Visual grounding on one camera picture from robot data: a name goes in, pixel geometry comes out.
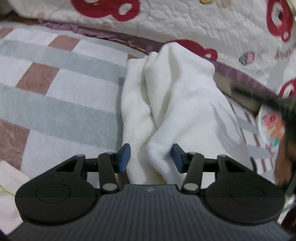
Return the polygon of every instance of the ribbed gray surface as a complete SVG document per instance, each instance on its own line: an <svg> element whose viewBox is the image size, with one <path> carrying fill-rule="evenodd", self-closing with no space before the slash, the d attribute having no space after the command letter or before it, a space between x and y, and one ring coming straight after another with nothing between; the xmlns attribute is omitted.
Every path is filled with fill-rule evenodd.
<svg viewBox="0 0 296 241"><path fill-rule="evenodd" d="M174 185L126 185L105 195L88 215L70 224L42 227L24 223L12 241L287 241L275 223L239 226L209 213L197 196Z"/></svg>

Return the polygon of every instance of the white towel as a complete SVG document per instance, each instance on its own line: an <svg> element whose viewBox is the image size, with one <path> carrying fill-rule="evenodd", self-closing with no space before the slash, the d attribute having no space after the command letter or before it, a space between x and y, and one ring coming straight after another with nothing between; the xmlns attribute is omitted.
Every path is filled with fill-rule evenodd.
<svg viewBox="0 0 296 241"><path fill-rule="evenodd" d="M11 233L22 219L15 206L15 193L29 178L5 161L0 161L0 229Z"/></svg>
<svg viewBox="0 0 296 241"><path fill-rule="evenodd" d="M170 156L178 143L206 158L226 154L252 169L236 117L217 88L214 66L177 43L128 62L121 112L123 143L131 145L127 166L135 184L182 184Z"/></svg>

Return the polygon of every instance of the red pattern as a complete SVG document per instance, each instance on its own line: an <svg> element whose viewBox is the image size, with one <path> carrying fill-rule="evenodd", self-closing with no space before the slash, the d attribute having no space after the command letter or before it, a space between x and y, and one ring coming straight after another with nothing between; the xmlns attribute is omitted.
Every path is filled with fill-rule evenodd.
<svg viewBox="0 0 296 241"><path fill-rule="evenodd" d="M190 50L191 52L200 55L200 56L205 56L206 54L211 55L210 59L211 60L217 60L218 58L218 53L216 50L214 49L204 49L203 46L201 46L200 44L192 41L192 40L188 40L188 39L178 39L178 40L172 40L169 42L176 42L178 44L180 44L181 46L187 48L188 50Z"/></svg>
<svg viewBox="0 0 296 241"><path fill-rule="evenodd" d="M279 19L281 20L281 25L277 26L272 20L273 7L274 4L280 4L283 8L283 12L279 13ZM289 41L291 37L291 29L293 26L293 14L291 13L288 4L285 0L268 0L267 3L267 13L266 13L266 24L269 32L274 36L280 36L283 42Z"/></svg>
<svg viewBox="0 0 296 241"><path fill-rule="evenodd" d="M85 0L71 0L75 9L84 16L91 18L102 18L112 15L116 20L124 22L135 18L140 12L139 0L99 0L94 3L87 3ZM132 5L125 14L119 14L119 8L125 3Z"/></svg>

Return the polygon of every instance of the purple fabric edge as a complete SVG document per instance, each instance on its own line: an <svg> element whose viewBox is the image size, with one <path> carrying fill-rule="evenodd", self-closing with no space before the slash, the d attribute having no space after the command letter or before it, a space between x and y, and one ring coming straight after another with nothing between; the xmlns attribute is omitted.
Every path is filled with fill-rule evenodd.
<svg viewBox="0 0 296 241"><path fill-rule="evenodd" d="M157 41L141 38L141 37L135 37L128 34L121 34L106 30L100 30L100 29L94 29L94 28L85 28L80 27L77 24L70 24L70 23L55 23L55 22L48 22L44 20L38 21L41 26L56 29L56 30L68 30L73 31L78 34L83 34L87 36L96 37L99 39L108 39L111 41L118 41L122 43L126 43L131 47L137 47L140 49L143 49L147 53L150 53L152 51L159 52L161 47L164 45L164 43L160 43ZM242 73L241 71L234 69L230 66L227 66L223 63L220 63L218 61L209 60L213 63L215 66L216 72L221 74L222 76L226 78L230 78L233 81L240 83L241 85L254 90L261 94L263 97L266 98L273 98L277 95L263 86L261 83L257 82L250 76Z"/></svg>

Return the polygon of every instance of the checkered blanket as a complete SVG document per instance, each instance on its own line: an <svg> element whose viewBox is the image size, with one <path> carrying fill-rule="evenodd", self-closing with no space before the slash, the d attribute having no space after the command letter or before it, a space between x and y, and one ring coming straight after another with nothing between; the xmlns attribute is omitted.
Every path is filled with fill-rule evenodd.
<svg viewBox="0 0 296 241"><path fill-rule="evenodd" d="M126 62L143 56L69 31L0 23L0 159L33 178L78 153L117 151ZM259 173L271 170L254 117L233 107ZM96 186L98 176L88 181Z"/></svg>

